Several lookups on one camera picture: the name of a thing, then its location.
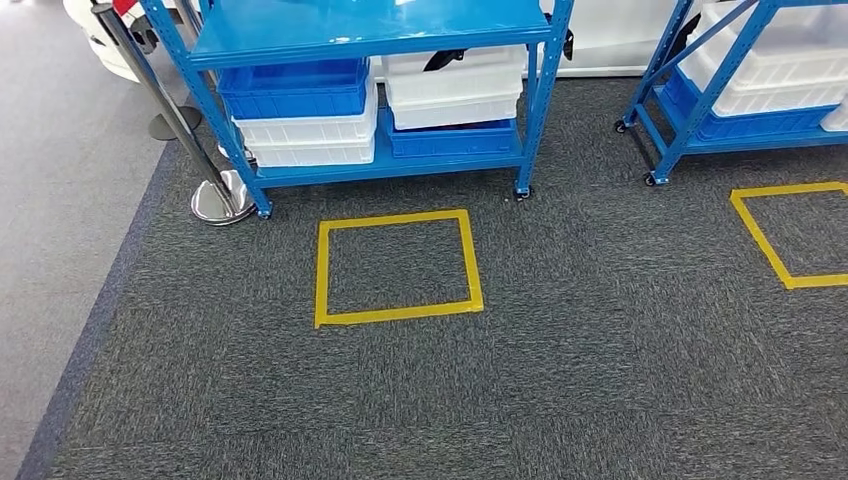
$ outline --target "silver pole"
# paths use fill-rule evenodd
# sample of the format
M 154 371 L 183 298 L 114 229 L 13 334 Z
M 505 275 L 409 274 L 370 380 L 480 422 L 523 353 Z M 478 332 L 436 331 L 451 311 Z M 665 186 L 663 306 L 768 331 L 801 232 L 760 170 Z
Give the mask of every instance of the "silver pole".
M 203 147 L 189 128 L 185 117 L 159 82 L 153 68 L 144 58 L 144 54 L 132 39 L 121 17 L 112 8 L 112 4 L 95 5 L 91 9 L 109 32 L 112 40 L 127 64 L 162 109 L 162 116 L 174 131 L 177 139 L 188 151 L 195 166 L 206 179 L 192 197 L 194 214 L 214 225 L 235 223 L 248 216 L 255 208 L 253 199 L 234 171 L 219 172 L 212 160 L 203 151 Z

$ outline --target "floor marking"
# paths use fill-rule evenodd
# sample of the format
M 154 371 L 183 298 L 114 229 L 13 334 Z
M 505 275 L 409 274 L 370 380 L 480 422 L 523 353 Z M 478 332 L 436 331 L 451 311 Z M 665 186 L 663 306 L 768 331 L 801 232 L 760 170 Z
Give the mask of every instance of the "floor marking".
M 433 220 L 457 220 L 459 222 L 459 235 L 462 241 L 462 255 L 465 260 L 465 275 L 468 279 L 468 292 L 470 296 L 468 300 L 350 313 L 330 314 L 327 311 L 330 276 L 330 230 L 429 222 Z M 359 323 L 385 322 L 435 315 L 480 312 L 483 310 L 483 289 L 480 286 L 480 272 L 477 269 L 477 256 L 474 253 L 474 241 L 471 237 L 471 221 L 468 217 L 468 210 L 442 210 L 382 217 L 324 220 L 318 225 L 318 259 L 316 268 L 315 328 L 320 328 L 321 325 L 355 325 Z
M 745 206 L 744 199 L 753 197 L 765 197 L 771 195 L 793 195 L 797 193 L 814 193 L 814 192 L 830 192 L 841 191 L 848 195 L 848 183 L 843 182 L 823 182 L 823 183 L 806 183 L 798 185 L 784 185 L 779 187 L 759 187 L 759 188 L 740 188 L 735 189 L 730 193 L 730 203 L 736 208 L 751 236 L 756 240 L 760 250 L 763 251 L 768 259 L 774 272 L 783 282 L 787 289 L 808 288 L 808 287 L 835 287 L 840 285 L 848 285 L 848 274 L 834 275 L 803 275 L 793 276 L 786 269 L 786 265 L 777 255 L 774 247 L 771 246 L 766 239 L 765 234 L 757 225 L 757 221 L 751 215 L 748 207 Z

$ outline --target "shelf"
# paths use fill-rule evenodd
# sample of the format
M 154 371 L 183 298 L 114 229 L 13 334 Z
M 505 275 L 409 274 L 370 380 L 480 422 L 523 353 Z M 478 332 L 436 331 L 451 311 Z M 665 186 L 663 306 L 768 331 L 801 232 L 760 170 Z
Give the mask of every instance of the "shelf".
M 653 99 L 659 105 L 660 111 L 668 120 L 675 133 L 680 133 L 684 127 L 686 117 L 680 112 L 677 105 L 666 101 L 661 95 L 663 85 L 653 87 Z M 750 150 L 769 150 L 774 148 L 796 148 L 815 147 L 822 145 L 848 144 L 848 132 L 827 132 L 821 128 L 813 132 L 780 133 L 774 135 L 761 135 L 757 137 L 723 138 L 720 140 L 705 141 L 692 135 L 686 145 L 683 154 L 741 152 Z
M 395 158 L 389 140 L 380 126 L 375 135 L 374 161 L 360 165 L 321 167 L 264 167 L 256 172 L 261 188 L 293 187 L 375 178 L 452 173 L 489 168 L 518 167 L 524 162 L 521 141 L 515 136 L 506 154 L 456 155 L 443 157 Z
M 544 42 L 538 0 L 222 0 L 197 69 Z

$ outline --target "shelf upright post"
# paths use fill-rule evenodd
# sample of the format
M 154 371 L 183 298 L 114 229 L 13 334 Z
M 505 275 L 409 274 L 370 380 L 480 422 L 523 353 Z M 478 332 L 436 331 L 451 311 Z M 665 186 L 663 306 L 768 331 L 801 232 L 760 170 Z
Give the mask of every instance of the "shelf upright post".
M 174 5 L 177 7 L 177 13 L 183 21 L 183 25 L 188 30 L 188 35 L 192 43 L 196 43 L 197 37 L 200 35 L 200 30 L 203 28 L 203 21 L 194 10 L 194 5 L 191 0 L 176 0 Z M 207 70 L 206 75 L 209 76 L 212 85 L 218 85 L 218 74 L 214 70 Z
M 636 106 L 645 103 L 645 100 L 647 100 L 651 86 L 653 85 L 654 74 L 663 67 L 668 59 L 668 54 L 674 46 L 674 39 L 677 37 L 677 32 L 683 26 L 683 22 L 692 8 L 693 1 L 677 1 L 677 6 L 674 7 L 674 12 L 671 14 L 671 18 L 668 19 L 668 24 L 665 27 L 665 32 L 660 39 L 660 43 L 654 51 L 654 56 L 651 57 L 651 63 L 648 64 L 648 69 L 645 71 L 645 75 L 642 76 L 642 81 L 639 82 L 633 98 L 630 99 L 630 105 L 627 107 L 627 111 L 622 119 L 625 127 L 632 127 L 636 124 Z
M 571 9 L 573 6 L 573 0 L 556 0 L 551 18 L 551 36 L 545 42 L 542 74 L 539 77 L 537 85 L 531 87 L 528 84 L 527 87 L 529 111 L 527 112 L 527 127 L 524 136 L 524 151 L 522 152 L 523 161 L 518 168 L 518 175 L 515 179 L 515 195 L 519 199 L 530 196 L 530 178 L 533 175 L 536 153 L 539 151 L 539 144 L 542 140 L 542 131 L 545 128 L 548 105 L 550 104 L 551 93 L 554 89 L 554 81 L 556 80 L 556 73 L 559 68 L 559 59 L 562 55 L 562 47 L 565 44 L 568 21 L 571 18 Z M 538 52 L 534 49 L 534 51 L 529 52 L 529 55 L 535 58 Z M 528 63 L 535 70 L 536 62 L 530 60 Z M 532 78 L 531 75 L 535 77 L 531 72 L 528 72 L 528 82 Z
M 141 5 L 147 14 L 150 24 L 159 34 L 159 39 L 171 55 L 171 60 L 182 74 L 186 85 L 194 96 L 197 106 L 212 130 L 215 136 L 221 142 L 221 146 L 227 152 L 227 155 L 232 163 L 233 168 L 238 172 L 254 202 L 260 217 L 267 218 L 271 215 L 271 202 L 256 185 L 256 174 L 250 167 L 250 164 L 245 158 L 244 150 L 240 147 L 240 142 L 235 138 L 235 134 L 230 128 L 230 124 L 224 117 L 221 109 L 218 108 L 218 103 L 215 97 L 206 86 L 203 70 L 197 69 L 192 65 L 189 58 L 189 52 L 180 37 L 174 22 L 171 20 L 171 15 L 168 9 L 162 4 L 162 0 L 140 0 Z
M 527 101 L 524 102 L 524 106 L 527 111 L 527 118 L 530 118 L 530 113 L 533 111 L 531 99 L 536 97 L 536 87 L 539 85 L 539 44 L 528 44 L 527 52 Z
M 203 25 L 203 22 L 209 17 L 209 12 L 212 10 L 212 0 L 198 0 L 197 2 L 200 4 L 200 25 Z
M 730 79 L 733 78 L 739 65 L 742 64 L 748 51 L 756 43 L 766 25 L 774 18 L 774 14 L 777 13 L 778 8 L 773 1 L 761 1 L 757 3 L 748 22 L 742 28 L 742 31 L 739 32 L 739 37 L 733 43 L 733 46 L 730 47 L 730 51 L 724 57 L 724 61 L 721 62 L 709 85 L 707 85 L 704 93 L 698 99 L 698 103 L 692 109 L 692 113 L 683 123 L 677 135 L 675 135 L 674 141 L 669 145 L 665 153 L 663 153 L 660 162 L 650 172 L 654 183 L 657 185 L 668 183 L 668 174 L 680 160 L 680 157 L 686 153 L 686 147 L 690 139 L 701 128 L 704 118 L 712 110 L 721 92 L 724 91 Z

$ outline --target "shelf caster wheel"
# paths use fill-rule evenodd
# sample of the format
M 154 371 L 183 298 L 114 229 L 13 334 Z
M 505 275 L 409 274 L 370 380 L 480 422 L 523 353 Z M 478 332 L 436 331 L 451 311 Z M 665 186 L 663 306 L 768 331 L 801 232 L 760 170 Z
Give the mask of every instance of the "shelf caster wheel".
M 529 187 L 527 188 L 526 192 L 519 192 L 518 190 L 513 190 L 512 192 L 513 196 L 515 196 L 516 202 L 523 202 L 524 200 L 527 200 L 528 198 L 530 198 L 530 195 L 532 193 L 532 189 L 530 189 Z

